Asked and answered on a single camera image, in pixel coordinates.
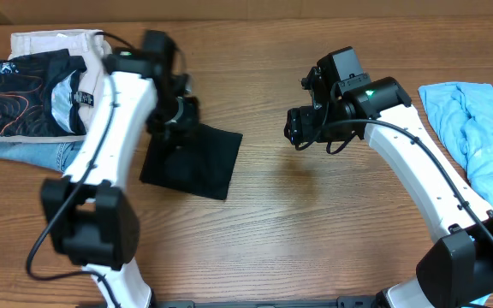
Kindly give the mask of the plain black t-shirt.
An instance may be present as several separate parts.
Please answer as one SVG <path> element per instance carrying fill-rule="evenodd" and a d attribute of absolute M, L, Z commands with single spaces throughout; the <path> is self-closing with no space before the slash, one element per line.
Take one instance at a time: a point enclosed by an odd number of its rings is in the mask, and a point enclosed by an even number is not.
<path fill-rule="evenodd" d="M 153 137 L 140 173 L 145 184 L 225 200 L 243 135 L 205 124 L 184 139 Z"/>

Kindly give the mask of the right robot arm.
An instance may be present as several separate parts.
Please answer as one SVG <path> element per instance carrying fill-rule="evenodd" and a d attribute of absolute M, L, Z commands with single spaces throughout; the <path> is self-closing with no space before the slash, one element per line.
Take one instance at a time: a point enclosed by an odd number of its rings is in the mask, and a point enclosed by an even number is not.
<path fill-rule="evenodd" d="M 299 151 L 359 137 L 395 172 L 433 241 L 415 276 L 376 295 L 375 307 L 467 307 L 493 293 L 493 209 L 457 174 L 393 78 L 330 83 L 306 77 L 312 105 L 288 111 L 284 135 Z"/>

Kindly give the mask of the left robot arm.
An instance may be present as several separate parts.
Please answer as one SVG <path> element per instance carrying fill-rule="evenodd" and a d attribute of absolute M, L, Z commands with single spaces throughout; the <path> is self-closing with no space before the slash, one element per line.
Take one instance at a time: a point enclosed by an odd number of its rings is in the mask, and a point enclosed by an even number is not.
<path fill-rule="evenodd" d="M 47 180 L 41 200 L 47 226 L 27 256 L 26 270 L 45 239 L 89 275 L 107 307 L 154 307 L 155 294 L 135 254 L 140 221 L 125 193 L 134 150 L 143 131 L 174 150 L 199 125 L 187 94 L 189 76 L 173 71 L 172 51 L 120 48 L 102 64 L 104 97 L 94 122 L 60 180 Z"/>

